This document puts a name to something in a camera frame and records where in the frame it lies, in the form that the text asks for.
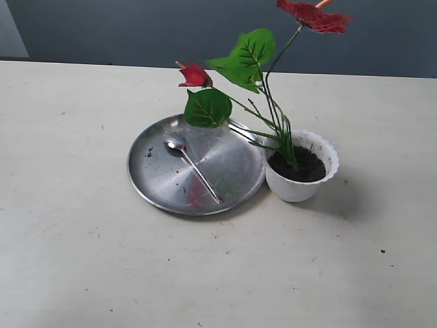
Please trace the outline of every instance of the spoon handle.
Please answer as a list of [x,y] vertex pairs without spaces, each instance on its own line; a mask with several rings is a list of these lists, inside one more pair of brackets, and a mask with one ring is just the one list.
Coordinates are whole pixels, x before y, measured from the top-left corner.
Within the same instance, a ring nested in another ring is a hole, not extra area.
[[181,149],[180,150],[182,152],[182,154],[184,155],[184,157],[186,158],[186,160],[191,164],[191,166],[193,167],[193,169],[196,171],[198,177],[200,178],[200,180],[202,180],[203,184],[205,185],[206,189],[210,192],[212,198],[214,198],[214,200],[217,203],[223,203],[223,198],[219,197],[214,189],[212,189],[212,187],[210,186],[210,183],[206,180],[206,178],[203,176],[203,174],[199,171],[199,169],[197,168],[196,164],[193,163],[193,161],[190,159],[190,157],[187,155],[185,149]]

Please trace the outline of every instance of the plant pot rim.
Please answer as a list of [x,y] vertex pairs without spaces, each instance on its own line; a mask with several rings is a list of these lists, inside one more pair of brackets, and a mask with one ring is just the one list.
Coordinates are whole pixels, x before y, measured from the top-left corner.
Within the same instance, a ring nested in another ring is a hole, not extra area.
[[338,171],[339,169],[339,156],[337,154],[337,151],[334,149],[334,147],[328,142],[328,140],[326,140],[325,138],[323,138],[322,136],[311,132],[311,131],[307,131],[307,130],[293,130],[292,131],[292,137],[293,134],[297,134],[297,133],[302,133],[303,135],[312,135],[314,139],[317,139],[325,148],[328,149],[328,151],[331,153],[330,157],[332,159],[332,165],[331,167],[329,167],[329,172],[327,175],[325,175],[325,177],[323,179],[317,180],[317,181],[313,181],[313,182],[300,182],[300,181],[295,181],[295,180],[290,180],[288,178],[286,178],[285,176],[282,176],[281,174],[279,174],[278,172],[276,172],[275,170],[273,170],[273,168],[270,166],[270,164],[268,163],[268,159],[273,155],[270,155],[269,157],[267,157],[266,152],[264,153],[266,155],[266,165],[268,166],[268,168],[273,172],[273,174],[275,174],[276,176],[294,183],[295,185],[318,185],[320,183],[326,182],[328,180],[330,180]]

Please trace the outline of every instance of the potted plant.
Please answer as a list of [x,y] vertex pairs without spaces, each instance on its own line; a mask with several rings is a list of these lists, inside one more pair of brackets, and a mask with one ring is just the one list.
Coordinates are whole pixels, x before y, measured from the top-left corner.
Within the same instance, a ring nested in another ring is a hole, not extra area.
[[[299,23],[279,54],[275,54],[275,41],[268,29],[256,29],[240,34],[234,49],[227,57],[206,60],[207,65],[223,75],[233,84],[265,96],[268,117],[264,116],[255,103],[232,98],[213,86],[208,73],[198,64],[190,63],[181,67],[186,82],[182,87],[202,87],[201,91],[188,90],[188,101],[184,117],[187,123],[202,128],[217,128],[229,124],[232,104],[261,119],[270,129],[269,133],[245,130],[261,137],[264,143],[252,139],[251,144],[265,149],[266,179],[269,187],[288,202],[307,200],[318,187],[331,179],[337,172],[339,160],[334,148],[322,137],[308,131],[294,131],[290,120],[274,100],[269,85],[270,73],[282,58],[292,42],[304,28],[320,33],[345,33],[350,17],[343,14],[325,14],[322,8],[332,0],[323,0],[317,5],[277,0],[277,7],[290,13]],[[263,66],[270,60],[267,72]],[[238,133],[239,128],[230,126]]]

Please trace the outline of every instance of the green leaf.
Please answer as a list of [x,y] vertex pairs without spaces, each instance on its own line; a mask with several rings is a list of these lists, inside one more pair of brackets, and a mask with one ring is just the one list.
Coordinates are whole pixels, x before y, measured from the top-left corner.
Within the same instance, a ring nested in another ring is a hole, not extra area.
[[206,63],[233,84],[258,92],[261,66],[274,54],[274,36],[268,29],[256,29],[240,34],[240,39],[228,57],[207,60]]
[[197,128],[216,128],[226,121],[232,112],[230,99],[217,89],[188,91],[185,121]]
[[228,57],[216,58],[207,60],[206,63],[215,71],[223,75],[229,82],[243,87],[249,91],[259,93],[257,87],[254,83],[254,76],[259,75],[257,72],[249,72],[246,70],[245,72],[240,72],[239,70],[234,69],[231,71],[227,68]]

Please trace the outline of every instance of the white flower pot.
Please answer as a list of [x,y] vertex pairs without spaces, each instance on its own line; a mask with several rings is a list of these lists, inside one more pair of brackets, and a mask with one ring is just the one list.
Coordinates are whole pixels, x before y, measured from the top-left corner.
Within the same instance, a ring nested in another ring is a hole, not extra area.
[[[326,175],[323,179],[314,182],[298,182],[284,178],[276,173],[268,164],[268,159],[274,154],[273,150],[266,150],[266,180],[270,189],[286,202],[303,202],[312,197],[320,185],[331,179],[337,173],[339,157],[335,149],[322,137],[315,133],[297,130],[292,131],[293,144],[311,151],[323,162]],[[265,146],[277,147],[275,140],[267,138]]]

